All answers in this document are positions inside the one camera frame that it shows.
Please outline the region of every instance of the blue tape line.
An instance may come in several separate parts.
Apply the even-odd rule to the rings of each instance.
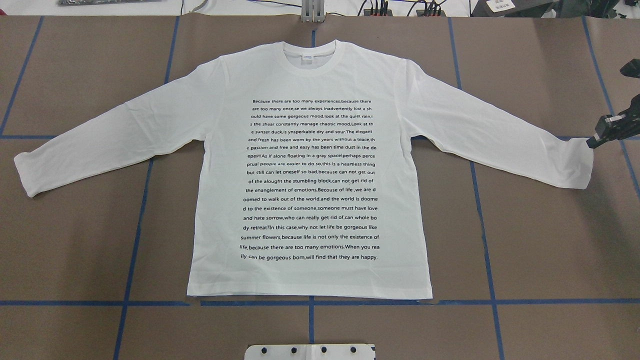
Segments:
[[[128,306],[191,306],[183,301],[129,301]]]
[[[611,100],[609,99],[609,93],[607,91],[607,87],[604,85],[604,80],[602,79],[602,73],[600,72],[600,66],[598,66],[598,59],[596,59],[595,51],[593,50],[593,44],[591,43],[591,35],[589,34],[589,27],[587,26],[586,17],[582,17],[582,27],[584,28],[584,34],[587,38],[587,44],[589,44],[589,52],[591,53],[591,60],[593,61],[593,66],[596,69],[596,74],[598,75],[598,81],[600,82],[600,87],[602,88],[602,93],[604,94],[604,99],[607,102],[607,107],[609,107],[609,113],[615,115],[613,110],[613,106],[611,105]],[[636,177],[636,172],[631,164],[631,160],[629,159],[629,154],[627,152],[627,147],[625,146],[624,141],[620,140],[620,147],[622,148],[622,153],[625,157],[625,162],[627,163],[627,169],[629,169],[629,174],[631,175],[631,181],[634,184],[634,190],[636,191],[636,196],[640,199],[640,187],[638,187],[638,180]]]
[[[625,162],[627,163],[627,169],[629,169],[629,174],[631,174],[631,181],[634,184],[636,195],[638,197],[638,200],[640,200],[640,187],[638,187],[638,179],[636,177],[636,172],[634,171],[634,167],[631,164],[631,159],[629,158],[629,153],[627,151],[627,146],[625,145],[624,140],[620,140],[620,147],[622,148],[622,153],[625,156]]]
[[[30,139],[43,139],[43,140],[51,140],[55,138],[57,135],[0,135],[0,139],[20,139],[20,140],[30,140]]]
[[[486,277],[489,282],[489,295],[493,304],[491,305],[493,311],[493,324],[495,326],[495,337],[498,343],[498,353],[500,360],[504,360],[504,348],[502,346],[502,331],[500,331],[500,318],[498,316],[498,307],[495,304],[495,288],[493,287],[493,274],[491,271],[491,259],[489,257],[489,246],[486,241],[486,231],[484,229],[484,217],[482,213],[482,204],[480,203],[480,193],[478,191],[478,182],[476,177],[476,166],[473,161],[469,161],[471,167],[471,179],[474,183],[474,193],[476,195],[476,208],[478,217],[480,218],[480,227],[482,231],[482,243],[484,247],[484,265],[486,267]]]
[[[120,325],[118,326],[118,337],[116,338],[116,346],[113,351],[113,360],[117,360],[120,356],[120,345],[122,344],[122,335],[124,333],[124,324],[127,320],[127,308],[129,306],[129,295],[131,294],[131,284],[133,283],[133,273],[136,268],[136,258],[138,257],[138,245],[140,244],[140,233],[142,230],[142,219],[145,214],[145,208],[147,206],[147,194],[149,188],[149,180],[151,178],[151,170],[154,166],[154,160],[149,161],[149,167],[147,169],[147,178],[145,180],[145,189],[142,193],[142,204],[140,205],[140,214],[138,215],[138,226],[136,228],[136,239],[133,243],[133,250],[131,252],[131,262],[129,263],[129,275],[127,276],[127,287],[124,293],[124,303],[122,305],[122,312],[120,313]]]
[[[40,34],[40,29],[42,28],[43,22],[44,22],[44,16],[41,16],[40,21],[38,21],[38,27],[36,28],[36,32],[33,34],[33,39],[31,39],[31,45],[29,46],[29,51],[27,51],[27,56],[24,58],[24,63],[22,63],[22,68],[20,69],[18,80],[16,80],[15,82],[13,93],[11,94],[9,105],[7,105],[6,107],[6,112],[4,113],[2,124],[0,124],[0,135],[4,133],[4,127],[6,126],[7,121],[9,121],[9,114],[11,113],[11,108],[13,107],[15,96],[18,94],[18,88],[20,88],[20,84],[22,83],[22,77],[24,75],[25,70],[27,69],[27,64],[29,63],[29,59],[31,58],[31,53],[33,52],[33,48],[36,46],[36,40],[38,39],[38,34]]]
[[[497,305],[587,305],[587,304],[640,304],[640,299],[506,299]]]
[[[309,306],[309,300],[247,300],[247,301],[200,301],[200,306]]]
[[[458,54],[456,52],[456,41],[453,36],[453,23],[451,18],[447,18],[449,22],[449,38],[451,38],[451,51],[453,52],[453,67],[456,70],[456,82],[458,83],[458,88],[462,89],[462,81],[460,80],[460,68],[458,67]]]
[[[0,306],[123,306],[124,301],[94,300],[0,300]],[[128,301],[135,307],[184,307],[191,304],[183,301]],[[283,300],[283,301],[201,301],[201,306],[489,306],[489,305],[590,305],[590,304],[640,304],[640,299],[499,299],[499,300]]]
[[[458,66],[458,54],[456,52],[456,41],[453,32],[453,22],[450,17],[447,18],[449,22],[449,37],[451,38],[451,51],[453,52],[453,65],[456,69],[456,81],[458,82],[458,88],[462,90],[462,81],[460,79],[460,67]],[[489,258],[489,246],[486,242],[486,231],[484,230],[484,218],[482,214],[482,205],[480,204],[480,193],[478,192],[478,183],[476,178],[476,166],[473,161],[469,161],[471,167],[471,178],[474,184],[474,193],[476,195],[476,208],[478,217],[480,218],[480,226],[482,230],[482,242],[484,246],[484,265],[486,267],[486,278],[489,283],[489,294],[491,296],[492,311],[493,311],[493,325],[495,327],[495,339],[498,346],[498,354],[500,360],[504,360],[504,347],[502,346],[502,331],[500,331],[500,318],[498,316],[498,307],[495,305],[495,289],[493,288],[493,275],[491,272],[491,260]]]
[[[169,49],[169,59],[166,64],[166,72],[164,73],[164,83],[169,82],[169,75],[171,74],[171,65],[173,62],[173,52],[175,50],[175,39],[178,35],[178,27],[180,25],[180,17],[175,17],[175,24],[173,25],[173,36],[171,39],[171,47]],[[140,234],[142,232],[142,220],[145,214],[145,208],[147,207],[147,195],[149,190],[149,182],[151,179],[151,170],[154,167],[154,159],[149,160],[149,167],[147,169],[147,178],[145,180],[145,189],[142,193],[142,204],[140,205],[140,214],[138,215],[138,226],[136,228],[136,239],[133,243],[133,250],[131,252],[131,263],[129,264],[129,275],[127,276],[127,287],[124,293],[124,305],[122,306],[122,313],[120,314],[120,325],[118,326],[118,336],[116,338],[115,349],[113,350],[113,360],[118,360],[120,357],[120,345],[122,344],[122,336],[124,334],[124,325],[127,321],[127,308],[129,307],[129,296],[131,295],[131,284],[133,283],[133,273],[136,268],[136,259],[138,257],[138,246],[140,245]]]
[[[589,45],[591,60],[593,60],[593,66],[596,69],[596,75],[598,76],[600,87],[602,88],[602,92],[604,93],[604,99],[607,102],[609,113],[613,114],[613,106],[611,106],[611,101],[609,100],[609,93],[607,92],[607,88],[604,86],[604,80],[602,79],[602,74],[600,73],[598,60],[596,60],[596,53],[593,51],[593,44],[591,43],[591,35],[589,34],[589,28],[587,27],[587,18],[585,16],[582,17],[582,27],[584,28],[584,34],[587,36],[587,44]]]
[[[0,306],[122,306],[122,301],[0,300]]]
[[[173,51],[175,50],[175,39],[178,37],[178,26],[180,25],[180,17],[175,17],[175,24],[173,25],[173,38],[171,39],[171,48],[169,50],[169,60],[166,64],[166,73],[164,74],[164,83],[169,82],[169,76],[171,75],[171,64],[173,63]]]
[[[309,343],[310,344],[316,343],[316,334],[315,334],[315,325],[314,325],[314,318],[316,317],[315,308],[314,308],[315,299],[316,297],[314,296],[309,297]]]

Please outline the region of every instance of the robotic arm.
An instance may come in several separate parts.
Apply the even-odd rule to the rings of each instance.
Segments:
[[[640,59],[633,59],[620,69],[624,76],[640,78]],[[604,115],[598,120],[596,133],[587,139],[587,145],[595,149],[611,140],[623,140],[640,133],[640,94],[631,99],[628,109],[616,116]]]

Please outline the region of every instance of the sleeve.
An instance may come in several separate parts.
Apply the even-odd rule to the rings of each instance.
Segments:
[[[86,177],[168,154],[212,131],[224,102],[222,58],[89,120],[32,152],[15,166],[30,197]]]
[[[424,135],[441,151],[561,188],[589,184],[593,151],[584,139],[562,141],[426,75],[410,60],[397,80],[398,114],[410,136]]]

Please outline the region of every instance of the black device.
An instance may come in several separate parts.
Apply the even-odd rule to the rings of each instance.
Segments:
[[[633,59],[620,69],[630,78],[640,78],[640,59]],[[628,109],[614,115],[603,115],[596,124],[596,133],[587,139],[587,145],[595,149],[611,140],[624,140],[640,134],[640,94],[631,99]]]
[[[511,0],[514,8],[493,12],[487,2],[491,0],[479,0],[474,8],[471,16],[473,17],[541,17],[545,12],[549,11],[559,0]],[[535,12],[535,14],[520,14],[521,12]]]

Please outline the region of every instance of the neckline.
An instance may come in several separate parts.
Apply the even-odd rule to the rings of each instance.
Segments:
[[[321,74],[326,74],[328,71],[332,70],[336,66],[336,64],[338,64],[338,62],[340,62],[340,59],[342,58],[342,54],[343,54],[342,42],[338,40],[334,40],[332,42],[329,42],[325,45],[321,45],[318,47],[300,47],[300,46],[288,44],[286,42],[278,42],[275,45],[276,46],[274,46],[273,49],[275,51],[275,55],[278,63],[286,71],[289,71],[295,75],[300,75],[300,76],[318,76]],[[289,62],[285,52],[294,53],[300,56],[303,56],[303,55],[317,56],[322,54],[333,54],[333,55],[328,62],[326,62],[324,65],[320,67],[317,67],[315,69],[301,69],[301,68],[295,67],[292,63]]]

